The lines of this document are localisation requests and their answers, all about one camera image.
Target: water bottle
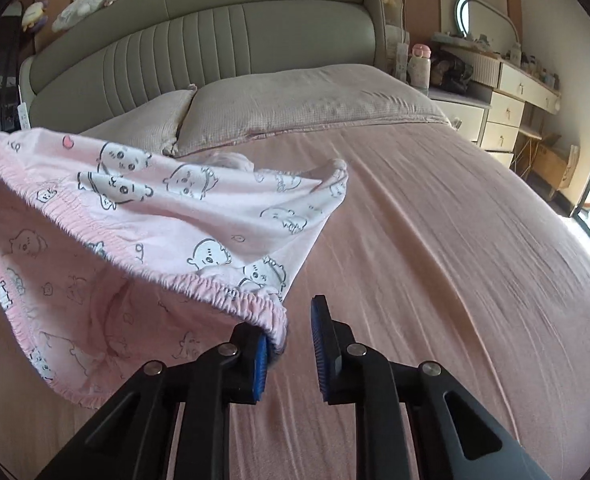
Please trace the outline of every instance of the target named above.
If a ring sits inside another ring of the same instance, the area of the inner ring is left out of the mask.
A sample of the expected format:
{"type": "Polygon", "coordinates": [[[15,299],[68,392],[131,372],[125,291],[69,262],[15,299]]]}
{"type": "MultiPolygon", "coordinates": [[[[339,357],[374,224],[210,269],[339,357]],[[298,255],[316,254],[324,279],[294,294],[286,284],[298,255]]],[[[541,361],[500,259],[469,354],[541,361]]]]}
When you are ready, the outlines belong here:
{"type": "Polygon", "coordinates": [[[428,95],[428,85],[431,78],[431,49],[425,44],[415,44],[413,55],[408,60],[408,75],[411,86],[424,95],[428,95]]]}

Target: pink bottle cap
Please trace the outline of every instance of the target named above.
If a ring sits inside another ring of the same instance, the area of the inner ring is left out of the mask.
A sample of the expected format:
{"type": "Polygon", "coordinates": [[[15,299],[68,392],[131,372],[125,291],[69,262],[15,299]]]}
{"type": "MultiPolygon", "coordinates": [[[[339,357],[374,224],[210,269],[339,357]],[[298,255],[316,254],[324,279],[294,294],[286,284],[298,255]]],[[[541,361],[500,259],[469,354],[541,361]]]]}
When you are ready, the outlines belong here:
{"type": "Polygon", "coordinates": [[[413,56],[431,57],[431,49],[425,44],[416,43],[413,45],[413,56]]]}

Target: drawer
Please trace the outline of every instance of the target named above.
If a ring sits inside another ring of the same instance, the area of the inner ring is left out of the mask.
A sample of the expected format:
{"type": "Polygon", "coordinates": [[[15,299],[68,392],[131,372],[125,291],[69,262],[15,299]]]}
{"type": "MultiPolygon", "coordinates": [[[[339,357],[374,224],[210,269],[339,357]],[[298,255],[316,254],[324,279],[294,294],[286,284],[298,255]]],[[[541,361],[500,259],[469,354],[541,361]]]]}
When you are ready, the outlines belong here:
{"type": "Polygon", "coordinates": [[[504,94],[493,92],[491,96],[491,109],[488,112],[488,121],[492,123],[519,126],[522,122],[524,102],[513,99],[504,94]]]}
{"type": "Polygon", "coordinates": [[[515,70],[507,63],[502,63],[498,88],[502,92],[527,101],[550,114],[556,114],[560,109],[560,98],[557,95],[553,94],[543,84],[515,70]]]}
{"type": "Polygon", "coordinates": [[[453,128],[456,128],[462,137],[473,142],[478,140],[484,119],[484,108],[448,101],[435,101],[435,104],[440,107],[451,121],[453,128]]]}
{"type": "Polygon", "coordinates": [[[492,156],[495,160],[499,161],[505,168],[511,167],[513,161],[513,153],[511,152],[486,152],[492,156]]]}
{"type": "Polygon", "coordinates": [[[486,123],[480,147],[487,152],[512,152],[517,139],[515,126],[486,123]]]}

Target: tag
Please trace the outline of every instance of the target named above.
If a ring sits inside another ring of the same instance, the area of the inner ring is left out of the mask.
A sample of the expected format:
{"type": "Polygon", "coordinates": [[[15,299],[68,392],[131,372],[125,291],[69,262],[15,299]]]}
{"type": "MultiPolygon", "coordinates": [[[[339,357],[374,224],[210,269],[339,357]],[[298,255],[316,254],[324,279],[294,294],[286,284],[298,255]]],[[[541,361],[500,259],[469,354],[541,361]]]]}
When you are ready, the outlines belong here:
{"type": "Polygon", "coordinates": [[[17,114],[19,115],[19,124],[22,130],[30,130],[30,119],[28,118],[26,103],[21,103],[17,107],[17,114]]]}

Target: pink fabric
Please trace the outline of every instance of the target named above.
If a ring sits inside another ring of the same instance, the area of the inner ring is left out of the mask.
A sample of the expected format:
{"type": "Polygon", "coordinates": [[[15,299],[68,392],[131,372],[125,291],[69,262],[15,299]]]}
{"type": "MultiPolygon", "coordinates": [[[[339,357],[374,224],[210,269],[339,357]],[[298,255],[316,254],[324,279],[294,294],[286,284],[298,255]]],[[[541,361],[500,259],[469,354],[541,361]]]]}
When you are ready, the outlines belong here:
{"type": "Polygon", "coordinates": [[[253,172],[47,130],[0,134],[0,304],[53,389],[99,406],[144,362],[192,360],[241,320],[276,353],[281,304],[342,202],[341,160],[253,172]]]}

